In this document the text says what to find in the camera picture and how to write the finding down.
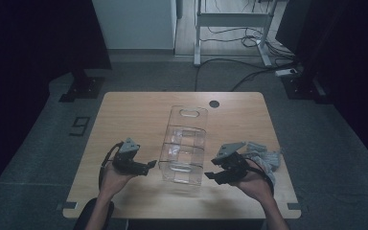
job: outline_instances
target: metal frame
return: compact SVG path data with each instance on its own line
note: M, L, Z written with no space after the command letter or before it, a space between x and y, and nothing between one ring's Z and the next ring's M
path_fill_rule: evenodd
M267 55L265 41L268 30L274 17L277 1L273 0L273 5L268 13L211 13L201 11L201 0L198 1L198 7L195 20L195 46L194 46L194 65L201 64L201 27L262 27L264 29L262 38L257 40L258 50L265 66L271 66L271 61Z

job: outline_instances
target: table top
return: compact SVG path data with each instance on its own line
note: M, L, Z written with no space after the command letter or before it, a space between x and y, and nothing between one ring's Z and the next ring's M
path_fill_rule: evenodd
M210 106L219 102L219 107ZM279 151L265 99L256 92L111 92L103 98L67 202L75 209L63 209L67 218L77 218L85 204L98 195L100 166L118 142L132 138L141 147L134 160L148 163L160 157L173 105L208 109L204 171L220 172L212 164L222 144L253 141ZM274 173L274 197L285 219L298 219L300 210L287 165ZM147 176L136 176L114 196L114 218L121 219L264 219L261 205L236 187L218 185L205 175L201 186L162 180L156 165Z

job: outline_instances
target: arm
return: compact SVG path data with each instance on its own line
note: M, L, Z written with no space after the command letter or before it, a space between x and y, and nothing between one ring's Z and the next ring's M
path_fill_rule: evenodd
M247 160L251 167L257 168L256 163ZM288 230L288 225L283 219L276 200L271 195L270 187L262 177L254 172L249 172L243 179L230 185L238 187L246 195L259 201L264 209L268 230Z
M94 211L85 227L86 230L103 228L112 197L118 194L134 176L136 175L120 174L113 168L112 164L106 165L103 174L103 184L101 185Z

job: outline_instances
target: clear plastic container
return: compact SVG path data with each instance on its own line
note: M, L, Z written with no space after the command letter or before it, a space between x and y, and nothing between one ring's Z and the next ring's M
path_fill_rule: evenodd
M201 184L207 117L205 108L172 107L159 159L163 180Z

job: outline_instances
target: white wall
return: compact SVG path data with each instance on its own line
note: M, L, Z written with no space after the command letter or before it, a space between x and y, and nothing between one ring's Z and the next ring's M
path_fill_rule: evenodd
M107 49L166 49L175 41L175 0L93 0Z

